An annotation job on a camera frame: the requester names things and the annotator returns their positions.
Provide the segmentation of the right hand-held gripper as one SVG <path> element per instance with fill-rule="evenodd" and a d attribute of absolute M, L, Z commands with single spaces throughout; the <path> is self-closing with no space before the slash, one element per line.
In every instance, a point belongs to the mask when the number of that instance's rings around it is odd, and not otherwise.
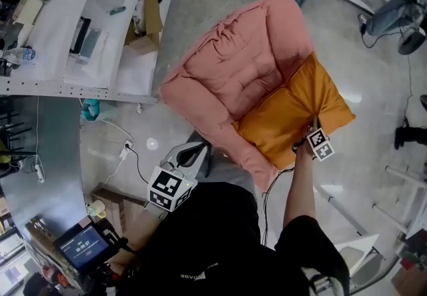
<path fill-rule="evenodd" d="M 308 143 L 313 153 L 313 159 L 317 159 L 319 162 L 325 161 L 335 153 L 328 136 L 320 127 L 318 116 L 314 117 L 311 130 L 306 131 L 302 140 L 294 144 L 292 153 L 296 155 L 297 149 L 304 143 Z"/>

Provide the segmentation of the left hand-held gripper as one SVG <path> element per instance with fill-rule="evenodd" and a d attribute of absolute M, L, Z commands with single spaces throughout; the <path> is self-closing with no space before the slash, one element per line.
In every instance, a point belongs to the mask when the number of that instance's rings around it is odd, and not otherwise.
<path fill-rule="evenodd" d="M 150 177 L 148 202 L 162 211 L 174 212 L 197 186 L 196 176 L 208 153 L 209 147 L 199 141 L 172 148 Z"/>

